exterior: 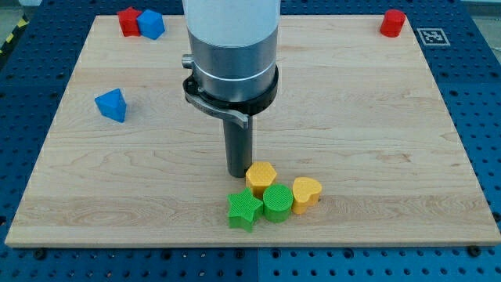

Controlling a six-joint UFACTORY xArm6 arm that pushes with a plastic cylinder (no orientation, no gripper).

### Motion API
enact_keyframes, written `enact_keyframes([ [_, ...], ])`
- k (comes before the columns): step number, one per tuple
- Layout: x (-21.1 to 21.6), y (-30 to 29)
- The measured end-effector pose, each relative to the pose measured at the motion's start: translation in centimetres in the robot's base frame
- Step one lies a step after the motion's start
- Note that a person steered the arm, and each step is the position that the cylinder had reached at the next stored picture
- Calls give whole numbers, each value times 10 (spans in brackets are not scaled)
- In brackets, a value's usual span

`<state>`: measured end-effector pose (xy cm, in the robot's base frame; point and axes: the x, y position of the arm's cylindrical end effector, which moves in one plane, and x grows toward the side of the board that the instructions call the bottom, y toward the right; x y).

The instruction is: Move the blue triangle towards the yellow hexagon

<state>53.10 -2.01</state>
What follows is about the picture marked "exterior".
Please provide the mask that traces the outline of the black clamp ring with lever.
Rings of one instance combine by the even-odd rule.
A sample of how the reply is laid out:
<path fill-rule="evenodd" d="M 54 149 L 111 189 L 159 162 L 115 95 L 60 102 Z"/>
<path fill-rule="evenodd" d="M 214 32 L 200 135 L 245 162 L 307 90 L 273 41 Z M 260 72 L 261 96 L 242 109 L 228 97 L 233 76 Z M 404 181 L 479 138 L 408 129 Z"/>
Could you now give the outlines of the black clamp ring with lever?
<path fill-rule="evenodd" d="M 260 96 L 243 102 L 229 102 L 209 96 L 199 87 L 193 75 L 182 83 L 182 87 L 186 101 L 196 109 L 213 118 L 229 121 L 242 129 L 248 129 L 250 117 L 261 113 L 273 103 L 278 81 L 279 69 L 276 66 L 272 84 Z"/>

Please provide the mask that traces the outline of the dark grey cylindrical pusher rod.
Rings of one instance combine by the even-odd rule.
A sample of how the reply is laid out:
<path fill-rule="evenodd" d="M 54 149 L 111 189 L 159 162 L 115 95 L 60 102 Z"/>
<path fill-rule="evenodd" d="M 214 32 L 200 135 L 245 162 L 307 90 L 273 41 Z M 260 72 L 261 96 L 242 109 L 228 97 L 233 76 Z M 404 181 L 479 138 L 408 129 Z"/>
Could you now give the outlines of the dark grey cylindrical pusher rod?
<path fill-rule="evenodd" d="M 227 168 L 233 177 L 243 178 L 252 164 L 253 119 L 248 118 L 248 127 L 242 128 L 231 121 L 223 121 Z"/>

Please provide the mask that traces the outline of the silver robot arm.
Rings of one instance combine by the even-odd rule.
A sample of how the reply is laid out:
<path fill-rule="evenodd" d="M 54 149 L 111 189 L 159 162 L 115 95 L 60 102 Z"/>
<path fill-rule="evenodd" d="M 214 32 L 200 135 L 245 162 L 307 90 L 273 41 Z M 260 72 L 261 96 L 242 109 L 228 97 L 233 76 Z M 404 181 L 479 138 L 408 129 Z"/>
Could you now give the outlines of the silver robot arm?
<path fill-rule="evenodd" d="M 276 98 L 280 3 L 277 0 L 183 0 L 191 52 L 182 65 L 188 103 L 223 122 L 229 174 L 252 164 L 253 117 Z"/>

